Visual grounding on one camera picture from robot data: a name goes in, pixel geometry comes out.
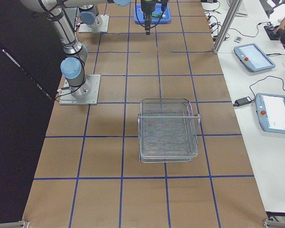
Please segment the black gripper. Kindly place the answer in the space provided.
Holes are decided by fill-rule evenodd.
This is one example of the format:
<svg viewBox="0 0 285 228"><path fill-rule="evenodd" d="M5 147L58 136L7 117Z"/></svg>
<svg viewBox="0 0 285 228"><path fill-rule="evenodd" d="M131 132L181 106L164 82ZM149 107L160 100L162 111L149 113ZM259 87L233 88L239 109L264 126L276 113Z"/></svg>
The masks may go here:
<svg viewBox="0 0 285 228"><path fill-rule="evenodd" d="M150 35L151 29L151 14L155 11L156 4L161 4L161 11L164 12L167 8L167 0L142 0L141 10L144 13L144 28L146 35Z"/></svg>

